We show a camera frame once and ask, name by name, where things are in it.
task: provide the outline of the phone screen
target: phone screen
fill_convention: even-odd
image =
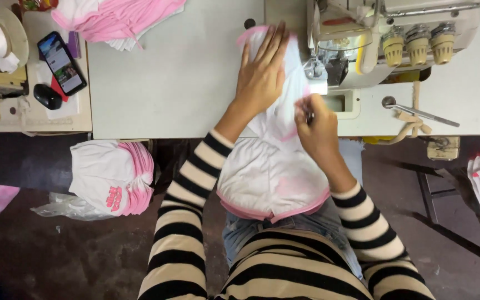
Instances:
[[[83,83],[64,51],[63,42],[57,39],[56,35],[49,36],[38,47],[64,93],[70,92]]]

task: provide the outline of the black and beige striped sleeve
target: black and beige striped sleeve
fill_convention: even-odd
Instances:
[[[233,146],[211,131],[170,184],[158,210],[139,300],[206,299],[203,205]]]
[[[359,183],[332,194],[374,299],[434,299],[403,243]]]

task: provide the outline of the denim shorts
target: denim shorts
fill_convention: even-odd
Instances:
[[[342,155],[351,174],[362,185],[362,157],[364,143],[355,140],[340,139],[340,154]],[[333,242],[343,253],[353,274],[362,279],[361,266],[357,257],[349,245],[344,229],[338,217],[336,206],[331,197],[323,206],[312,215],[299,214],[284,218],[272,224],[269,220],[247,220],[227,212],[226,225],[222,237],[227,253],[227,263],[232,265],[234,259],[245,243],[253,235],[268,228],[300,229],[316,232]]]

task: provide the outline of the white table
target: white table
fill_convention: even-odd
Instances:
[[[236,38],[246,19],[263,24],[263,9],[261,0],[187,1],[183,13],[143,36],[144,50],[118,52],[104,43],[89,44],[94,137],[203,137],[234,96]],[[411,106],[412,85],[363,89],[361,114],[341,120],[339,135],[397,135],[404,124],[381,106],[388,95]],[[467,50],[450,64],[433,67],[422,83],[420,109],[461,124],[425,120],[434,135],[480,134],[480,27]]]

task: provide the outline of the sewing machine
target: sewing machine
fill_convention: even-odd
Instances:
[[[339,119],[358,116],[361,88],[391,74],[448,64],[470,45],[480,22],[480,0],[307,0],[306,5],[305,73]]]

